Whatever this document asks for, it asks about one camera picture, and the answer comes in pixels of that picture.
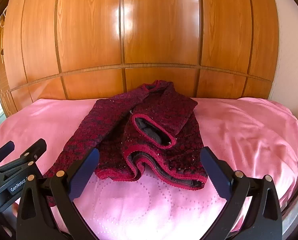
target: wood grain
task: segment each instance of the wood grain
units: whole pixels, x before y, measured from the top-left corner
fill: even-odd
[[[176,67],[127,68],[127,91],[135,89],[143,83],[151,84],[155,80],[165,80],[173,82],[178,93],[188,97],[193,97],[197,71],[197,69],[192,68]]]
[[[58,0],[62,71],[120,64],[119,0]]]
[[[16,113],[17,109],[9,92],[4,56],[1,55],[1,51],[3,49],[3,33],[4,29],[0,27],[0,103],[6,117],[8,117]]]
[[[121,69],[82,72],[63,78],[68,99],[108,98],[123,93]]]
[[[246,82],[243,97],[268,99],[272,85],[271,81],[247,78]]]
[[[17,111],[20,111],[26,106],[32,104],[32,99],[30,97],[28,87],[22,87],[17,90],[14,90],[11,92],[11,94],[13,96]]]
[[[28,82],[59,73],[54,12],[55,0],[25,0],[22,52]]]
[[[65,92],[60,77],[28,86],[33,102],[41,98],[65,100]]]
[[[242,95],[246,77],[213,70],[200,70],[198,98],[231,98]]]
[[[197,63],[199,0],[124,0],[126,63]]]
[[[250,0],[203,0],[201,65],[247,73],[251,37]]]
[[[22,61],[22,8],[25,0],[9,0],[4,24],[4,59],[9,87],[27,83]]]
[[[279,49],[275,0],[252,0],[253,47],[249,74],[273,81]]]

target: pink blanket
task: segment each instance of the pink blanket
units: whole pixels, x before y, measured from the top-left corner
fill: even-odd
[[[298,121],[292,113],[263,99],[195,100],[204,145],[233,170],[254,178],[270,174],[284,205],[298,182]],[[12,140],[15,150],[4,163],[43,138],[47,151],[37,165],[45,173],[95,101],[41,99],[7,118],[0,126],[0,147]],[[202,190],[184,190],[162,182],[149,167],[135,182],[100,180],[93,174],[74,202],[100,239],[199,239],[225,204],[209,179]],[[250,199],[233,230],[241,226],[249,204]],[[57,207],[53,213],[66,230]]]

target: white wall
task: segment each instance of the white wall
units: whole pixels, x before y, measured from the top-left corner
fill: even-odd
[[[276,0],[279,18],[279,55],[270,100],[288,107],[298,119],[298,6]]]

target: metal rivet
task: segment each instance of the metal rivet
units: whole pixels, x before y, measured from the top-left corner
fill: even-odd
[[[238,178],[242,178],[244,176],[242,171],[235,171],[234,175],[236,175]]]
[[[35,178],[34,175],[29,175],[27,179],[28,179],[29,181],[32,181],[34,178]]]
[[[57,177],[62,177],[64,175],[65,175],[65,172],[64,171],[57,171],[57,173],[56,173],[56,176]]]
[[[271,177],[270,175],[265,175],[265,179],[266,179],[267,181],[269,181],[269,182],[272,181],[272,177]]]

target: wooden panel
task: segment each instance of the wooden panel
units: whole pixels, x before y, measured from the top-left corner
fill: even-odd
[[[27,83],[22,61],[22,8],[25,0],[9,0],[4,24],[4,58],[9,87]]]
[[[271,81],[248,78],[243,97],[268,99],[271,90]]]
[[[252,0],[253,47],[249,74],[273,80],[279,48],[275,0]]]
[[[197,63],[199,0],[124,0],[126,63]]]
[[[194,84],[196,81],[197,69],[193,68],[170,68],[170,67],[146,67],[127,68],[126,85],[130,91],[142,85],[151,84],[155,80],[173,82],[175,89],[188,97],[194,96]]]
[[[59,73],[54,12],[55,0],[25,0],[22,52],[28,82]]]
[[[246,77],[213,70],[200,70],[198,98],[232,98],[242,95]]]
[[[251,36],[250,0],[203,0],[202,65],[247,73]]]
[[[4,30],[0,27],[0,103],[6,117],[17,112],[13,98],[9,91],[8,79],[5,70],[4,56],[1,55],[3,48],[3,32]]]
[[[121,69],[64,76],[68,99],[108,98],[123,93]]]
[[[60,77],[30,85],[28,88],[33,102],[41,98],[66,99]]]
[[[13,96],[18,111],[32,104],[28,87],[22,87],[14,90],[11,92],[11,95]]]
[[[58,0],[62,71],[120,64],[119,0]]]

